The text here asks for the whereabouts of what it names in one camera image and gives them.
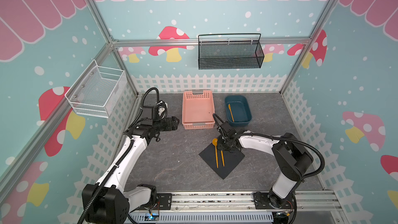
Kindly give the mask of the orange plastic spoon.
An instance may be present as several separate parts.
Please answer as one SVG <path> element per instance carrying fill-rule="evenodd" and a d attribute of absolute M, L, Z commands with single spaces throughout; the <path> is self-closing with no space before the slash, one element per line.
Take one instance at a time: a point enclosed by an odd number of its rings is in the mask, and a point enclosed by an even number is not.
<path fill-rule="evenodd" d="M 215 155 L 216 155 L 216 166 L 219 168 L 219 159 L 218 159 L 218 139 L 215 138 L 212 140 L 212 144 L 215 147 Z"/>

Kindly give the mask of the orange plastic fork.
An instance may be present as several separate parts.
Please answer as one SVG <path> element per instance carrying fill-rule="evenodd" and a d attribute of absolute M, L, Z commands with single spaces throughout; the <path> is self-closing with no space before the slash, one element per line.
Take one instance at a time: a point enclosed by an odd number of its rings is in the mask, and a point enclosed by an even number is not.
<path fill-rule="evenodd" d="M 224 161 L 224 155 L 223 155 L 223 151 L 222 150 L 220 150 L 220 154 L 221 154 L 222 165 L 224 167 L 225 166 L 225 161 Z"/>

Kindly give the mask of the orange plastic knife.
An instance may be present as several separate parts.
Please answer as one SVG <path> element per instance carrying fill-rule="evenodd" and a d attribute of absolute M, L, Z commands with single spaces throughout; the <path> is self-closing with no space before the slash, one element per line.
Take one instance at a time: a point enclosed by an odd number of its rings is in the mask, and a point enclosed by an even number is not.
<path fill-rule="evenodd" d="M 231 104 L 228 104 L 228 109 L 229 109 L 229 111 L 230 111 L 230 115 L 231 115 L 232 122 L 235 122 L 235 121 L 234 121 L 234 116 L 233 116 Z"/>

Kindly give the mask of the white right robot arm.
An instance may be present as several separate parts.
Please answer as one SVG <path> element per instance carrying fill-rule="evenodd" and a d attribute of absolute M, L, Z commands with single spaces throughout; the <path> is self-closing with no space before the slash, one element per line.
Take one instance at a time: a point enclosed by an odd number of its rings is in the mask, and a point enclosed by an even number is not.
<path fill-rule="evenodd" d="M 307 150 L 307 144 L 296 140 L 295 136 L 286 133 L 283 136 L 269 136 L 255 134 L 250 131 L 226 134 L 220 130 L 217 137 L 218 148 L 222 151 L 240 151 L 240 149 L 254 149 L 271 154 L 276 159 L 280 175 L 267 195 L 263 198 L 256 196 L 257 202 L 272 208 L 282 208 L 293 192 L 300 185 L 305 176 L 310 176 L 307 170 L 314 158 Z"/>

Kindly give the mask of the black paper napkin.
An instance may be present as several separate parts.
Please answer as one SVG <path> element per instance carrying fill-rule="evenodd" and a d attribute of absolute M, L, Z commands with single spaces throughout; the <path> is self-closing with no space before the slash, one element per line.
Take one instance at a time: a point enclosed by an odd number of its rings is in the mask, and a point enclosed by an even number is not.
<path fill-rule="evenodd" d="M 199 156 L 204 162 L 221 178 L 226 179 L 230 173 L 242 162 L 245 155 L 239 152 L 227 152 L 223 151 L 225 166 L 223 167 L 221 161 L 220 150 L 218 149 L 219 168 L 216 166 L 216 155 L 215 147 L 213 144 L 209 144 L 203 151 L 199 153 Z"/>

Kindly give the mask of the pink perforated plastic basket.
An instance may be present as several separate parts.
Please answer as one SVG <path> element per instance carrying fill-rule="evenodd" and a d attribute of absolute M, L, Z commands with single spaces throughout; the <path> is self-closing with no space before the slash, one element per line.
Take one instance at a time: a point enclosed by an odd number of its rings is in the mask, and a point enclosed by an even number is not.
<path fill-rule="evenodd" d="M 212 129 L 215 125 L 212 91 L 185 91 L 182 104 L 182 124 L 185 130 Z"/>

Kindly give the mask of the teal plastic tub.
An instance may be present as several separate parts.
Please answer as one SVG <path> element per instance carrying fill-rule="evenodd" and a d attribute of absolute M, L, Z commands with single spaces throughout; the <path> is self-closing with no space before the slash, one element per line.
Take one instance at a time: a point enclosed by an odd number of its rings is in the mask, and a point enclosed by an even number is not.
<path fill-rule="evenodd" d="M 243 95 L 229 95 L 224 100 L 228 123 L 233 127 L 247 126 L 252 120 L 252 114 L 247 99 Z M 232 122 L 228 104 L 231 104 L 234 121 Z"/>

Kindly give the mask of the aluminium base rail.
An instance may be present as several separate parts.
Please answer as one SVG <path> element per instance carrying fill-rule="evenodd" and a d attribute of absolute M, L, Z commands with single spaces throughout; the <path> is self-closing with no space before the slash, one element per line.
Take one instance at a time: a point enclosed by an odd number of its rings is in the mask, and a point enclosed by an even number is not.
<path fill-rule="evenodd" d="M 296 191 L 273 208 L 266 191 L 174 191 L 158 194 L 158 206 L 140 207 L 135 224 L 346 224 L 334 192 Z"/>

